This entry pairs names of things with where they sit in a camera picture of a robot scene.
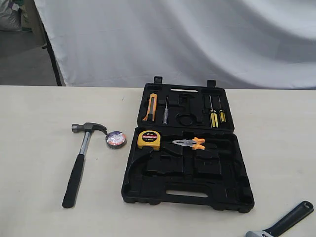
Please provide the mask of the claw hammer black grip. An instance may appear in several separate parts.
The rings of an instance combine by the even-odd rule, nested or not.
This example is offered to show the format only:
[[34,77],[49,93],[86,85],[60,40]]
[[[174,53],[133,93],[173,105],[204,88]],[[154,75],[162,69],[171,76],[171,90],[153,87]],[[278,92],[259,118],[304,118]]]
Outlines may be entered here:
[[84,169],[86,151],[88,148],[90,137],[92,136],[94,131],[101,131],[105,135],[107,135],[107,128],[98,123],[86,122],[84,124],[72,124],[72,132],[83,132],[84,137],[82,140],[79,154],[77,155],[71,175],[69,177],[66,192],[62,201],[63,208],[72,208],[75,206],[79,185],[81,182],[82,173]]

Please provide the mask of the adjustable wrench black handle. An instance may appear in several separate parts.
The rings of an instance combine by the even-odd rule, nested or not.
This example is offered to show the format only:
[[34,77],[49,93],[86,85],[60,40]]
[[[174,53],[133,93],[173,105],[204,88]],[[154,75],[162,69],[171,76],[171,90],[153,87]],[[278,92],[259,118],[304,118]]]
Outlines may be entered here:
[[314,206],[309,201],[302,201],[278,222],[268,229],[261,231],[248,231],[246,237],[279,237],[294,225],[299,223],[305,217],[310,215],[314,211]]

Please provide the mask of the yellow tape measure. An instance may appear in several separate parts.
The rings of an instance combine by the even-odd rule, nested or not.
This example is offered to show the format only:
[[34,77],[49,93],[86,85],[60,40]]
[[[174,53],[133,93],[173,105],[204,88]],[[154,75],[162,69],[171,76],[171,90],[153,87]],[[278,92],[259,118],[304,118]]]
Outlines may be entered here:
[[160,150],[161,135],[157,131],[145,130],[138,135],[137,146],[139,149],[151,147],[154,151]]

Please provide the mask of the black backdrop stand pole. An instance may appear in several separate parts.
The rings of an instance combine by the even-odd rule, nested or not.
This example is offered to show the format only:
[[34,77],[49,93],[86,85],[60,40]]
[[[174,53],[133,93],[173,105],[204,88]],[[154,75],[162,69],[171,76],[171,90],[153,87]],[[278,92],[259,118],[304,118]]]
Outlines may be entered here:
[[49,59],[50,59],[50,62],[51,62],[51,66],[52,66],[52,69],[53,69],[53,73],[54,73],[54,76],[55,76],[55,80],[56,80],[57,86],[63,86],[62,85],[62,79],[61,79],[61,76],[60,76],[60,73],[59,73],[59,67],[58,67],[58,64],[57,64],[57,61],[56,61],[56,58],[55,58],[55,54],[54,54],[51,42],[49,40],[47,31],[45,29],[45,26],[43,24],[43,21],[42,21],[42,19],[40,17],[40,13],[38,11],[38,8],[37,8],[37,5],[36,5],[36,1],[34,1],[34,4],[35,4],[36,11],[37,11],[38,19],[39,19],[40,33],[41,33],[41,35],[43,37],[43,40],[44,40],[44,44],[43,44],[43,46],[41,48],[45,49],[47,51],[48,55],[49,55]]

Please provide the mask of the large yellow black screwdriver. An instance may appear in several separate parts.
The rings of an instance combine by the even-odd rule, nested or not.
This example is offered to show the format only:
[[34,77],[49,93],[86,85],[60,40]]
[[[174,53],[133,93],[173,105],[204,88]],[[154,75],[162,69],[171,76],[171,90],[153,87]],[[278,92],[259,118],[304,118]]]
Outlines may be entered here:
[[211,127],[218,128],[219,127],[218,117],[217,117],[216,111],[213,108],[211,95],[209,95],[209,100],[210,100],[210,124],[211,124]]

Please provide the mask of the clear voltage tester screwdriver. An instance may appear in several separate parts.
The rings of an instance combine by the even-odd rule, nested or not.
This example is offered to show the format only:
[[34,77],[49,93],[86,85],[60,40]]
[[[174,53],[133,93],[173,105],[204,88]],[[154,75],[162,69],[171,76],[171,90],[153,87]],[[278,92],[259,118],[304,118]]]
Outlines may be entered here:
[[162,120],[162,124],[167,125],[168,124],[168,96],[166,97],[166,103],[165,103],[165,108],[164,108],[164,112],[163,112],[163,120]]

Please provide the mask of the orange handled pliers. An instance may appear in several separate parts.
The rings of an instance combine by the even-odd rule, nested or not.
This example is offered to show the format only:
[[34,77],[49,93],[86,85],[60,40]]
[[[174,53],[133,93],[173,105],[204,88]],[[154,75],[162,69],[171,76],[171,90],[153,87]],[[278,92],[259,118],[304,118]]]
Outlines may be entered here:
[[216,149],[217,145],[211,143],[210,139],[204,138],[193,138],[193,139],[180,139],[173,140],[171,142],[174,145],[179,145],[183,147],[191,147],[192,150],[207,150],[207,149]]

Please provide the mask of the white sack in background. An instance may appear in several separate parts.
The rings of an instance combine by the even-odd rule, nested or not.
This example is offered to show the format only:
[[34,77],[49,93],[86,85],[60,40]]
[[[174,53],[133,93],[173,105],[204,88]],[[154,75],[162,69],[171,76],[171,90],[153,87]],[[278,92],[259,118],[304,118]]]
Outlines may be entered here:
[[0,1],[0,30],[20,31],[19,5],[12,0]]

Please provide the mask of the small yellow black screwdriver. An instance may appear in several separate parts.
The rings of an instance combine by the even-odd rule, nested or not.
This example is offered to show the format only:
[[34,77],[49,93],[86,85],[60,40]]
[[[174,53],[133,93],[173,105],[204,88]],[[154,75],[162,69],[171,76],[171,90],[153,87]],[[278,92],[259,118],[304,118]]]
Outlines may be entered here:
[[222,108],[222,103],[221,103],[220,96],[218,96],[218,100],[219,100],[219,117],[220,117],[220,122],[224,123],[224,122],[226,122],[226,116],[225,116],[225,111]]

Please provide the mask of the orange utility knife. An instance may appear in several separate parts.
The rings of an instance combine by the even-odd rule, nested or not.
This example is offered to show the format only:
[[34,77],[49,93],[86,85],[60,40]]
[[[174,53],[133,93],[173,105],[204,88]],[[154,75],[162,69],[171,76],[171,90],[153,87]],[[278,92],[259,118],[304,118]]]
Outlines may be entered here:
[[148,108],[145,117],[142,121],[155,121],[157,109],[157,94],[151,93],[148,100]]

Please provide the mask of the black plastic tool case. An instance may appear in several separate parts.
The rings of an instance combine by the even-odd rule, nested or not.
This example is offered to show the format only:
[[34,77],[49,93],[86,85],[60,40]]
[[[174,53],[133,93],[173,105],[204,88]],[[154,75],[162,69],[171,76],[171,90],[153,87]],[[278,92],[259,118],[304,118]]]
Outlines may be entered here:
[[[155,121],[142,121],[151,93],[157,94]],[[218,128],[210,124],[210,100],[218,117]],[[168,124],[162,124],[168,96]],[[219,117],[219,100],[226,122]],[[152,205],[174,202],[210,206],[216,210],[247,213],[254,207],[234,123],[224,89],[209,80],[207,86],[164,84],[156,76],[144,86],[131,143],[121,195],[125,202]],[[139,149],[138,135],[145,130],[161,135],[160,150]],[[210,139],[216,149],[192,150],[173,140]]]

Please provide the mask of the black electrical tape roll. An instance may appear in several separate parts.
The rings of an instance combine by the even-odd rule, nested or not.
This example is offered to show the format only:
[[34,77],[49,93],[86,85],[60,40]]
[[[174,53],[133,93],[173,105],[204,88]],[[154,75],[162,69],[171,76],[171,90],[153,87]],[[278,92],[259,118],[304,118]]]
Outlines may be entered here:
[[105,138],[106,144],[111,149],[122,148],[126,142],[126,135],[120,131],[112,131],[106,135]]

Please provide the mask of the white backdrop cloth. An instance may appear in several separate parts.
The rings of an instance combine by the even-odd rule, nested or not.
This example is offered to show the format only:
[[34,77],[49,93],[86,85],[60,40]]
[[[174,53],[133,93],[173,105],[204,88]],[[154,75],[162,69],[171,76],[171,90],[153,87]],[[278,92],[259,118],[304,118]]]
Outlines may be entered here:
[[314,89],[313,0],[38,0],[67,86]]

